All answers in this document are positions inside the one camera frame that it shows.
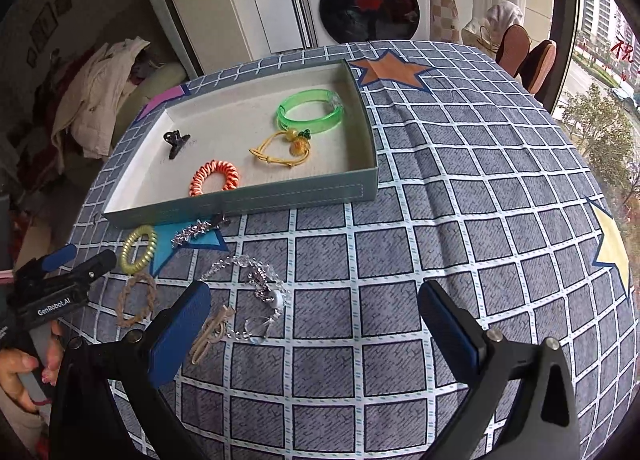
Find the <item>person's left hand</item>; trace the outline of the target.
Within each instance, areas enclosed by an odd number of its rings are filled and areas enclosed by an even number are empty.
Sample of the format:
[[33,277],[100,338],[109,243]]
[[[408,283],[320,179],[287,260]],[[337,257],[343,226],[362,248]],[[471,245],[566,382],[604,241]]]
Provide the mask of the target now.
[[[47,358],[43,363],[41,380],[43,383],[56,384],[58,370],[63,358],[63,345],[60,337],[63,332],[57,320],[50,323],[50,339]],[[1,389],[12,402],[21,409],[35,414],[38,409],[24,387],[20,374],[32,373],[39,366],[39,359],[32,357],[22,350],[5,348],[1,351]]]

